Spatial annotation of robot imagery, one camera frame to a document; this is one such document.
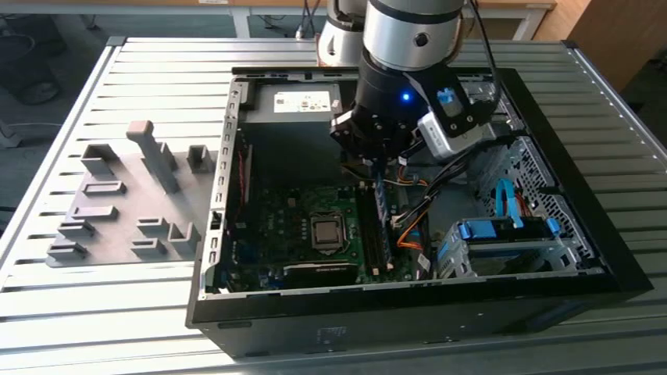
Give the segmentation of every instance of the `orange wire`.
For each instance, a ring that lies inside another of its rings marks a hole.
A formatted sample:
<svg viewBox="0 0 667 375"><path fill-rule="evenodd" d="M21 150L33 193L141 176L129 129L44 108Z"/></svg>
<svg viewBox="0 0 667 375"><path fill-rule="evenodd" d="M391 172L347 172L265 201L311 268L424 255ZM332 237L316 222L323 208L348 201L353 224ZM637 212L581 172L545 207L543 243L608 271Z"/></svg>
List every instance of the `orange wire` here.
<svg viewBox="0 0 667 375"><path fill-rule="evenodd" d="M516 200L519 201L519 205L521 206L523 216L531 216L531 210L528 209L528 204L525 203L525 199L523 199L523 197L519 193L516 193L513 196L515 196Z"/></svg>
<svg viewBox="0 0 667 375"><path fill-rule="evenodd" d="M415 248L416 250L423 250L421 246L415 244L413 242L404 242L399 245L399 248Z"/></svg>
<svg viewBox="0 0 667 375"><path fill-rule="evenodd" d="M403 183L403 184L411 184L412 181L409 180L405 180L403 178L403 171L405 170L405 166L400 166L397 168L397 182ZM420 186L428 186L428 183L425 180L419 180L419 183L417 183Z"/></svg>
<svg viewBox="0 0 667 375"><path fill-rule="evenodd" d="M419 214L419 216L416 217L415 221L412 221L412 224L409 224L409 227L407 227L405 231L403 232L400 238L397 239L396 241L396 245L400 247L401 245L404 245L403 243L403 240L405 239L407 237L407 234L409 233L409 231L412 230L412 228L417 225L419 223L419 220L421 220L421 218L424 217L424 215L427 214L427 210L424 210L424 212L421 212Z"/></svg>

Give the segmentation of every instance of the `gray 3d printed holder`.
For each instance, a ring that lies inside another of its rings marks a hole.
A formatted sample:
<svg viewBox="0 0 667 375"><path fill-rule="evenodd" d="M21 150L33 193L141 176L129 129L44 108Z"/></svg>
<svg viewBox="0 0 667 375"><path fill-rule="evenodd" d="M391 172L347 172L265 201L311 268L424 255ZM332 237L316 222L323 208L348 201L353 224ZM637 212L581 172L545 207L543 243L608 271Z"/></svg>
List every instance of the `gray 3d printed holder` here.
<svg viewBox="0 0 667 375"><path fill-rule="evenodd" d="M192 145L172 154L155 141L151 121L133 121L127 138L141 153L105 144L81 155L88 169L54 243L50 267L192 260L207 225L216 152Z"/></svg>

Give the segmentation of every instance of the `cpu socket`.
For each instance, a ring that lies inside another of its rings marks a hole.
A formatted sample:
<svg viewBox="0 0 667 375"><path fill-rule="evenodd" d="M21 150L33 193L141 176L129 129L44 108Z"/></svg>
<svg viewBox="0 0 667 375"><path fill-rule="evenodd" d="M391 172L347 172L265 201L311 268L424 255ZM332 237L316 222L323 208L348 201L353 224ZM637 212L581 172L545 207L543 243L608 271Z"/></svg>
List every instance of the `cpu socket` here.
<svg viewBox="0 0 667 375"><path fill-rule="evenodd" d="M324 255L343 249L345 227L340 212L311 213L311 238L312 248Z"/></svg>

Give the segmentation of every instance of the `aluminum table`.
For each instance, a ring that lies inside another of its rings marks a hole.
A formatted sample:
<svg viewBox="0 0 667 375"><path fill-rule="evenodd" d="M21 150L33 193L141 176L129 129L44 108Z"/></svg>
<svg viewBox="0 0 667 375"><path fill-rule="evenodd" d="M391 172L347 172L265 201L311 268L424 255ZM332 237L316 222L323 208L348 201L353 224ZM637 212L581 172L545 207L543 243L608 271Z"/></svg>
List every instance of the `aluminum table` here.
<svg viewBox="0 0 667 375"><path fill-rule="evenodd" d="M493 51L527 82L652 292L529 336L235 362L184 327L192 263L50 269L45 252L85 145L136 153L127 123L151 119L172 152L216 148L231 68L312 66L315 44L129 38L103 52L0 240L0 373L665 373L667 152L577 49L503 42ZM485 64L480 43L464 46L457 64Z"/></svg>

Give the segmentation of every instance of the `printed label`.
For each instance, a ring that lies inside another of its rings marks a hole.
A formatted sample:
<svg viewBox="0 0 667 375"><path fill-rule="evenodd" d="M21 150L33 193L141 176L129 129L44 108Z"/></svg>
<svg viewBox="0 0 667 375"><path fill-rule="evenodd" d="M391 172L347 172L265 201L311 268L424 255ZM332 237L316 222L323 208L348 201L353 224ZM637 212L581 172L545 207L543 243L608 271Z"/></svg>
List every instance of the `printed label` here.
<svg viewBox="0 0 667 375"><path fill-rule="evenodd" d="M281 91L273 96L273 112L329 112L329 100L329 91Z"/></svg>
<svg viewBox="0 0 667 375"><path fill-rule="evenodd" d="M317 344L335 344L337 339L345 336L347 327L327 327L316 330Z"/></svg>
<svg viewBox="0 0 667 375"><path fill-rule="evenodd" d="M419 265L423 267L424 270L431 269L431 261L423 254L419 255L419 258L416 258L416 262L419 263Z"/></svg>

